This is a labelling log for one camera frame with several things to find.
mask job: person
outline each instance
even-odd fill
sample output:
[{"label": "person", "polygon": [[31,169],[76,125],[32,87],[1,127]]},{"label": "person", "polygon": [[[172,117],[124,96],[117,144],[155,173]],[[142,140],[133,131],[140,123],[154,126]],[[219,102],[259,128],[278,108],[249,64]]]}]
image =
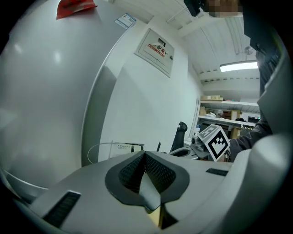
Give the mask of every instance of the person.
[{"label": "person", "polygon": [[[276,32],[260,16],[260,9],[249,0],[206,0],[204,11],[212,17],[236,16],[243,13],[244,34],[250,37],[250,46],[256,50],[256,59],[260,72],[260,96],[265,91],[265,85],[274,72],[281,56],[280,46],[276,42]],[[248,134],[230,141],[230,161],[233,162],[237,154],[251,149],[261,138],[272,134],[266,117],[260,111],[260,121]]]}]

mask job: fluorescent light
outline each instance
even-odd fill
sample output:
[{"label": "fluorescent light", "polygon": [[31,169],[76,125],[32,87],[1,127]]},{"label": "fluorescent light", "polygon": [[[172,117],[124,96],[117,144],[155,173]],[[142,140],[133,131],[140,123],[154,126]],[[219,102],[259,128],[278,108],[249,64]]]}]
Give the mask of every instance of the fluorescent light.
[{"label": "fluorescent light", "polygon": [[222,72],[257,68],[257,62],[255,61],[220,65],[220,69]]},{"label": "fluorescent light", "polygon": [[55,57],[55,62],[59,64],[61,61],[61,54],[58,51],[56,51],[54,53],[54,57]]}]

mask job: ceiling beam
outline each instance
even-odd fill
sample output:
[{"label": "ceiling beam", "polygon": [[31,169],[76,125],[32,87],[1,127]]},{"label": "ceiling beam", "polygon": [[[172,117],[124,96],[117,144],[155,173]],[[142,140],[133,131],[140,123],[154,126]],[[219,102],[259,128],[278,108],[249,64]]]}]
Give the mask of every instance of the ceiling beam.
[{"label": "ceiling beam", "polygon": [[189,33],[193,32],[194,30],[204,27],[210,23],[215,23],[218,20],[223,20],[223,18],[214,18],[205,13],[202,14],[201,17],[198,17],[195,21],[192,21],[191,23],[179,29],[178,33],[180,37],[184,37]]},{"label": "ceiling beam", "polygon": [[212,90],[243,90],[243,91],[259,91],[259,80],[217,80],[203,83],[203,91]]},{"label": "ceiling beam", "polygon": [[198,74],[198,78],[200,80],[209,80],[216,78],[259,78],[260,72],[258,69],[246,69],[246,70],[236,70],[236,71],[211,71],[202,74]]}]

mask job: ceiling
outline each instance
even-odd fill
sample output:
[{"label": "ceiling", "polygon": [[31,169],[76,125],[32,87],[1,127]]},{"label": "ceiling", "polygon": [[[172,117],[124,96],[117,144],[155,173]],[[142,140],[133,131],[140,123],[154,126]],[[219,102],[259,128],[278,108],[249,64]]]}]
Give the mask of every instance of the ceiling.
[{"label": "ceiling", "polygon": [[[229,91],[226,90],[227,88],[221,87],[221,84],[226,85],[229,80],[233,80],[233,85],[241,86],[243,86],[243,82],[259,83],[256,81],[259,79],[257,69],[220,71],[221,64],[255,60],[254,50],[251,55],[244,53],[244,49],[250,44],[250,38],[244,35],[243,17],[212,18],[204,12],[193,17],[183,0],[106,1],[127,10],[132,16],[145,23],[148,23],[154,16],[158,16],[178,30],[179,35],[186,41],[189,60],[204,86],[204,92],[211,91],[209,87],[212,82],[217,83],[219,91],[226,93]],[[243,89],[243,95],[245,93],[248,96],[252,95],[250,90],[245,92]]]}]

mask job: black slot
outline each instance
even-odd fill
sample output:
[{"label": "black slot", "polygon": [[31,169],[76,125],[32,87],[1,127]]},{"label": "black slot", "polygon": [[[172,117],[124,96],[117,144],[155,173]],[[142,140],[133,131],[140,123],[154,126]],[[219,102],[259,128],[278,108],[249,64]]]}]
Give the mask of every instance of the black slot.
[{"label": "black slot", "polygon": [[211,173],[211,174],[215,174],[218,176],[226,176],[228,173],[227,170],[219,170],[219,169],[214,169],[214,168],[210,168],[210,169],[206,170],[206,172]]},{"label": "black slot", "polygon": [[161,43],[161,45],[163,45],[164,47],[166,46],[166,43],[162,40],[162,39],[158,39],[158,42],[160,42]]},{"label": "black slot", "polygon": [[75,192],[67,192],[43,219],[59,228],[80,196],[80,194]]},{"label": "black slot", "polygon": [[177,220],[174,219],[172,215],[170,215],[166,208],[165,205],[161,205],[161,212],[160,212],[160,218],[159,218],[159,227],[161,229],[165,229],[167,227],[170,227],[171,225],[177,223]]}]

